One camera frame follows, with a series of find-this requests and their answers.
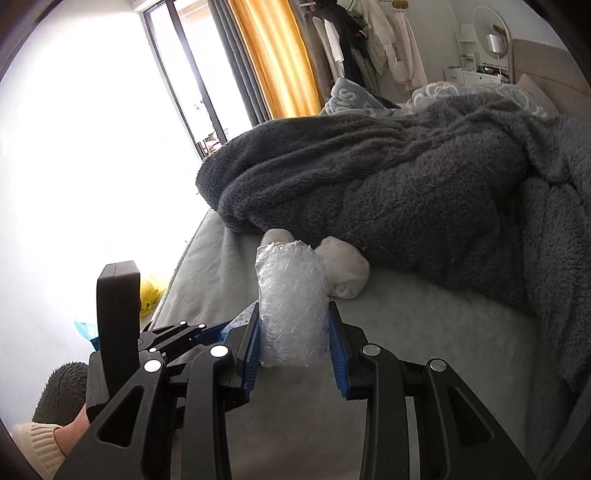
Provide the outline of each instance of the gray blanket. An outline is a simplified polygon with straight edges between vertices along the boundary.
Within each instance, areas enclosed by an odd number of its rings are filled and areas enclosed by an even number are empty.
[[[558,374],[591,357],[591,125],[482,94],[416,115],[259,125],[204,162],[200,193],[236,232],[333,235],[370,262],[535,313]]]

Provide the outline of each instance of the bubble wrap package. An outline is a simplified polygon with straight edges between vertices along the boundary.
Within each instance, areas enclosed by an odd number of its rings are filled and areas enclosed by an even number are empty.
[[[308,366],[329,347],[322,259],[305,243],[275,242],[256,252],[261,363]]]

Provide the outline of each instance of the orange curtain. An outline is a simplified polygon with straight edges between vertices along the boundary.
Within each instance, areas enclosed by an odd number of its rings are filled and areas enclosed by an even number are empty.
[[[289,0],[228,0],[272,118],[317,115],[310,59]]]

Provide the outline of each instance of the gray bed sheet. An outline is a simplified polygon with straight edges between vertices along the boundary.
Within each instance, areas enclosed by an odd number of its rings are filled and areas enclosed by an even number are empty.
[[[260,239],[229,231],[210,210],[154,314],[154,327],[181,320],[213,326],[249,306],[258,296],[254,261]],[[344,322],[362,327],[369,341],[400,359],[445,359],[523,452],[539,336],[534,319],[475,294],[376,267],[357,299],[337,304]],[[226,421],[235,480],[359,478],[365,402],[340,397],[329,360],[259,369],[251,402],[228,412]],[[412,422],[410,427],[413,446],[416,430]],[[411,478],[418,479],[414,448]]]

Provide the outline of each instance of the beige headboard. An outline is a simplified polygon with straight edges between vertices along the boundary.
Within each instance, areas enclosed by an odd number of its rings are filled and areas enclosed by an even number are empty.
[[[591,87],[566,50],[528,40],[513,40],[511,82],[526,73],[561,113],[591,122]]]

